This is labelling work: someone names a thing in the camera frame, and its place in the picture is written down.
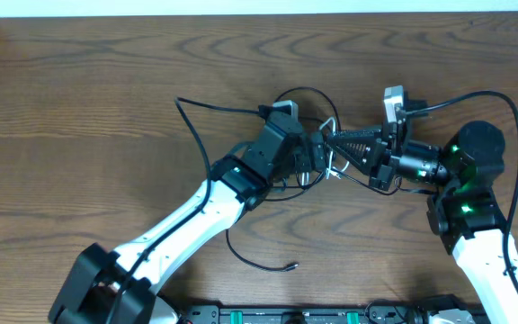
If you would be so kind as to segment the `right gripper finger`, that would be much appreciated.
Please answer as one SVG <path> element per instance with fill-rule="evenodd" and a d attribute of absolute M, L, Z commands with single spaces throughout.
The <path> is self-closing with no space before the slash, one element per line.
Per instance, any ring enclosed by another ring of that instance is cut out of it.
<path fill-rule="evenodd" d="M 328 136 L 329 140 L 375 140 L 381 137 L 381 127 L 370 127 L 360 130 L 341 130 Z"/>
<path fill-rule="evenodd" d="M 388 164 L 387 144 L 382 139 L 328 138 L 327 145 L 350 162 L 362 174 L 369 176 Z"/>

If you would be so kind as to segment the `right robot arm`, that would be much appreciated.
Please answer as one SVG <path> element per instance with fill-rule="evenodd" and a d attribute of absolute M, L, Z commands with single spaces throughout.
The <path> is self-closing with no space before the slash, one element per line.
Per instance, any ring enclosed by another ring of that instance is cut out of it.
<path fill-rule="evenodd" d="M 411 138 L 411 125 L 338 131 L 327 145 L 388 190 L 394 178 L 436 186 L 427 219 L 468 277 L 492 323 L 518 323 L 518 253 L 493 191 L 504 172 L 505 138 L 487 121 L 470 121 L 444 147 Z"/>

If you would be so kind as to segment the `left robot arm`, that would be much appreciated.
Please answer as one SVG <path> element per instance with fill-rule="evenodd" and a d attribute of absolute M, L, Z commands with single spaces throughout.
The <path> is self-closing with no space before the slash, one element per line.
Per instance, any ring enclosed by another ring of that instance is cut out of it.
<path fill-rule="evenodd" d="M 201 246 L 261 204 L 276 182 L 324 167 L 324 136 L 272 112 L 241 157 L 208 166 L 196 193 L 146 233 L 106 251 L 82 251 L 53 302 L 51 323 L 176 323 L 158 293 Z"/>

